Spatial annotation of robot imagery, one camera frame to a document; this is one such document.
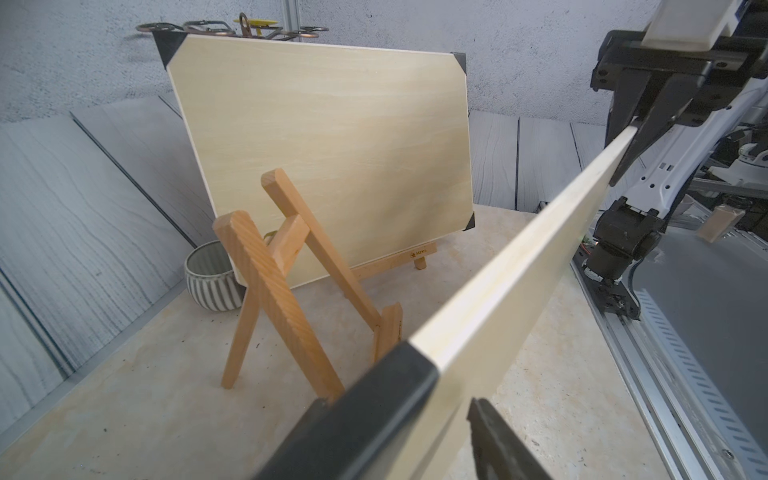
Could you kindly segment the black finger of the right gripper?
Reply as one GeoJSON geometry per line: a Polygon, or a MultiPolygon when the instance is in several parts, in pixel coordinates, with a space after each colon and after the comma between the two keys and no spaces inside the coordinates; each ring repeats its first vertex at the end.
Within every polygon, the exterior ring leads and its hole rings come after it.
{"type": "Polygon", "coordinates": [[[608,116],[605,145],[608,146],[633,120],[651,80],[651,72],[624,69],[615,82],[608,116]]]}
{"type": "MultiPolygon", "coordinates": [[[[614,91],[617,79],[618,76],[608,83],[609,90],[614,91]]],[[[615,186],[637,157],[675,124],[698,91],[698,75],[651,74],[638,111],[627,126],[635,127],[637,131],[609,180],[610,186],[615,186]]]]}

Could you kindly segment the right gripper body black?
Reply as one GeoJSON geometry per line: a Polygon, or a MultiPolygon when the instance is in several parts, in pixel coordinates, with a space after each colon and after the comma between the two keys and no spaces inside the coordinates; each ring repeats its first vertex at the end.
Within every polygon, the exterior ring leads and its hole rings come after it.
{"type": "Polygon", "coordinates": [[[674,74],[698,75],[703,84],[677,119],[699,126],[713,111],[726,108],[752,79],[767,77],[767,39],[757,36],[721,37],[706,52],[657,50],[642,45],[641,31],[608,32],[598,53],[590,86],[614,92],[622,71],[650,71],[658,76],[651,89],[659,90],[674,74]]]}

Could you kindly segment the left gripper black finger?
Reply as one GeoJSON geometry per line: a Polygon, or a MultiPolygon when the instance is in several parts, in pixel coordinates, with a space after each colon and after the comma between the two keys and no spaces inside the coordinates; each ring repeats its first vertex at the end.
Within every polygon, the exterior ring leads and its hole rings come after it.
{"type": "Polygon", "coordinates": [[[552,479],[487,399],[471,400],[467,420],[478,479],[552,479]]]}

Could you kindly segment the wooden board black corners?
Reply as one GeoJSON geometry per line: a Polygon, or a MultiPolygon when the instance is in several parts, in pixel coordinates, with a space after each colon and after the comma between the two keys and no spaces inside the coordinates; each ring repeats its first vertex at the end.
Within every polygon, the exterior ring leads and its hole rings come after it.
{"type": "Polygon", "coordinates": [[[625,128],[418,331],[262,468],[263,479],[440,479],[580,246],[636,128],[625,128]]]}
{"type": "Polygon", "coordinates": [[[283,217],[282,169],[358,266],[473,221],[467,75],[454,53],[158,32],[216,216],[283,217]]]}

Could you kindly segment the small wooden easel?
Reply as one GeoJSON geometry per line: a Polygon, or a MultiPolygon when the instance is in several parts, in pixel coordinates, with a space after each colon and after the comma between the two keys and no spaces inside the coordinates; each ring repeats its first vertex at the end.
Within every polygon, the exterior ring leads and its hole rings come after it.
{"type": "Polygon", "coordinates": [[[437,252],[437,242],[432,241],[374,260],[352,269],[357,280],[364,280],[388,270],[412,263],[417,270],[427,267],[426,257],[437,252]]]}

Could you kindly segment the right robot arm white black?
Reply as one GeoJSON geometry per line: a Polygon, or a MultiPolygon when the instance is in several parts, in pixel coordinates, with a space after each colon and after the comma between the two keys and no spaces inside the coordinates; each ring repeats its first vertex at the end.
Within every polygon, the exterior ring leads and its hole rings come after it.
{"type": "Polygon", "coordinates": [[[767,39],[721,37],[708,51],[657,50],[643,33],[613,30],[598,54],[593,90],[613,93],[606,139],[637,129],[611,177],[618,185],[633,163],[674,126],[681,129],[640,179],[599,217],[596,244],[584,247],[582,276],[601,312],[631,319],[640,305],[624,275],[659,244],[696,170],[717,141],[767,86],[767,39]]]}

